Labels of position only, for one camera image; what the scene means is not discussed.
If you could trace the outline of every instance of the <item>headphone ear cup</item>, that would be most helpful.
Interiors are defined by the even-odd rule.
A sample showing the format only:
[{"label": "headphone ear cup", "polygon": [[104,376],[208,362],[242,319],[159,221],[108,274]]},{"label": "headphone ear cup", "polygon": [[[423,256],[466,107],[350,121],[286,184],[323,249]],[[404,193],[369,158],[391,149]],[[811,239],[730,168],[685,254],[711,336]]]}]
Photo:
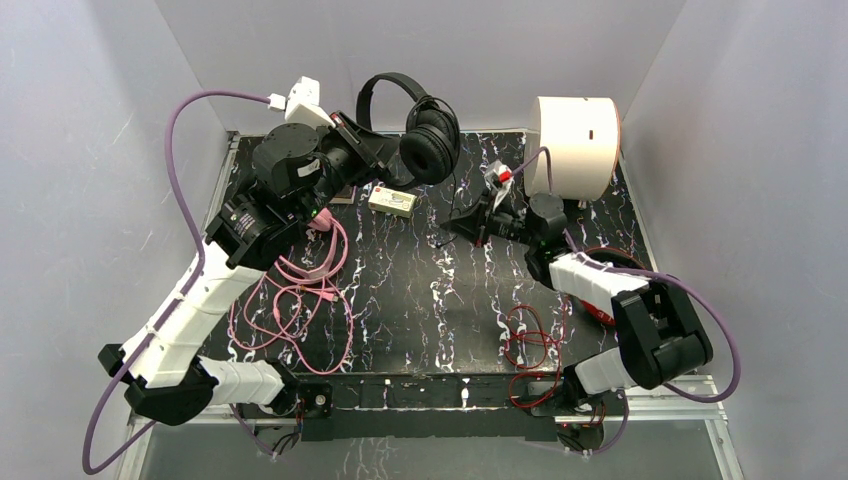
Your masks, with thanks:
[{"label": "headphone ear cup", "polygon": [[421,125],[400,139],[400,159],[406,169],[417,180],[427,185],[436,185],[448,178],[453,163],[453,152],[449,145],[430,131],[432,125]]},{"label": "headphone ear cup", "polygon": [[439,129],[445,135],[445,138],[450,142],[450,147],[456,145],[457,139],[454,138],[453,122],[448,118],[448,114],[441,110],[426,109],[421,110],[418,114],[414,127],[419,125],[432,125]]}]

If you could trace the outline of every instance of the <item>white connector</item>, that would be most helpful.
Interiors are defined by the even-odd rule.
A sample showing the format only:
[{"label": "white connector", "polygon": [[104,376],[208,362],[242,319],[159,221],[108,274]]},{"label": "white connector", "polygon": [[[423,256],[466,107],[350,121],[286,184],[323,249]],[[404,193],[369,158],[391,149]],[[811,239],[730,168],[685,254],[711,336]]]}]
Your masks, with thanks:
[{"label": "white connector", "polygon": [[271,110],[272,112],[286,111],[286,97],[272,93],[271,95],[268,95],[268,100],[271,101],[271,103],[268,104],[268,110]]},{"label": "white connector", "polygon": [[551,284],[554,290],[576,296],[610,316],[610,299],[626,290],[638,290],[648,281],[642,277],[622,275],[598,270],[586,265],[590,261],[583,253],[569,253],[557,258],[550,265]]}]

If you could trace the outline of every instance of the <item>pink cable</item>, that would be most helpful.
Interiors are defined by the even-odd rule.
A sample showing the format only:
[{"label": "pink cable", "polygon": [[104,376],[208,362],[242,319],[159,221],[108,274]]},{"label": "pink cable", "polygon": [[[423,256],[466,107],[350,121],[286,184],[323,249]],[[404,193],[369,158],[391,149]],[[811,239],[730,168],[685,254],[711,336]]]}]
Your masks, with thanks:
[{"label": "pink cable", "polygon": [[[292,285],[282,286],[271,279],[271,277],[266,273],[259,282],[256,283],[256,287],[253,288],[253,291],[247,297],[247,301],[242,308],[242,318],[244,322],[249,325],[254,330],[270,335],[271,338],[267,341],[259,344],[259,345],[248,345],[238,338],[236,338],[236,329],[235,329],[235,305],[230,308],[230,324],[229,324],[229,334],[233,339],[233,343],[236,344],[239,348],[247,351],[256,351],[263,348],[268,347],[273,344],[277,340],[283,340],[291,344],[292,348],[294,348],[297,353],[300,361],[303,363],[303,366],[306,367],[307,370],[316,374],[316,375],[329,375],[331,373],[337,372],[342,365],[344,365],[344,361],[347,358],[348,354],[350,354],[351,347],[353,346],[353,328],[354,328],[354,318],[353,312],[350,307],[350,303],[346,298],[342,295],[342,292],[339,288],[330,280],[333,276],[335,276],[339,270],[341,270],[342,266],[344,266],[344,262],[347,259],[348,254],[348,238],[347,232],[345,232],[344,227],[335,219],[331,218],[330,220],[333,230],[333,237],[331,239],[330,251],[327,253],[327,257],[324,259],[324,262],[313,270],[306,270],[297,265],[290,262],[288,259],[280,256],[275,266],[277,267],[277,271],[285,277],[288,281],[292,283]],[[336,248],[338,245],[338,236],[341,235],[344,241],[344,247],[342,249],[341,257],[339,258],[338,263],[335,266],[332,266],[333,260],[336,254]],[[279,288],[277,293],[274,295],[273,300],[273,308],[272,314],[274,317],[274,322],[277,324],[278,331],[274,332],[265,327],[257,325],[247,316],[247,307],[253,301],[253,298],[256,296],[256,293],[259,292],[260,288],[262,288],[263,282],[269,282]],[[319,288],[315,287],[307,287],[307,285],[313,285],[320,282],[321,286]],[[303,309],[303,294],[310,293],[318,296],[318,302],[315,304],[315,307],[312,309],[312,313],[300,326],[298,330],[295,332],[290,332],[290,328],[297,321],[300,316],[300,312]],[[285,294],[291,294],[297,297],[297,308],[295,312],[291,315],[288,322],[283,325],[282,315],[279,310],[279,301],[280,298]],[[318,312],[318,307],[321,306],[321,302],[324,300],[330,299],[340,299],[345,307],[345,316],[347,318],[348,323],[348,332],[347,332],[347,343],[345,345],[344,353],[342,354],[339,363],[336,364],[333,368],[329,370],[318,370],[309,362],[306,361],[306,357],[303,355],[303,352],[300,350],[298,346],[298,340],[302,339],[303,334],[306,332],[309,324],[312,323],[312,319],[315,318],[316,313]]]}]

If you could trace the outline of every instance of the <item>small box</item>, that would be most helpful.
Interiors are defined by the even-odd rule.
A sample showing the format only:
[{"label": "small box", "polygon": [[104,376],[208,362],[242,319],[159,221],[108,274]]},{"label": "small box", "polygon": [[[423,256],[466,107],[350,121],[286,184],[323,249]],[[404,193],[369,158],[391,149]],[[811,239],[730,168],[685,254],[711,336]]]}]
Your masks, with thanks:
[{"label": "small box", "polygon": [[386,187],[374,187],[371,196],[368,197],[368,207],[375,212],[391,213],[399,217],[410,218],[412,208],[415,206],[415,195]]}]

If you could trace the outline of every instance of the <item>headphone headband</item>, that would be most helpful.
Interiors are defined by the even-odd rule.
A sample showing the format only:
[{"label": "headphone headband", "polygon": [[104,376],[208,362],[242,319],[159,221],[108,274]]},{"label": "headphone headband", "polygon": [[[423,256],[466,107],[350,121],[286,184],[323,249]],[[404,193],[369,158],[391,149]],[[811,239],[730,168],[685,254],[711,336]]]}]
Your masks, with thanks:
[{"label": "headphone headband", "polygon": [[380,80],[386,80],[399,86],[416,104],[429,96],[424,87],[402,73],[389,72],[374,75],[365,82],[356,97],[356,123],[368,130],[371,130],[371,97],[374,96],[374,85]]}]

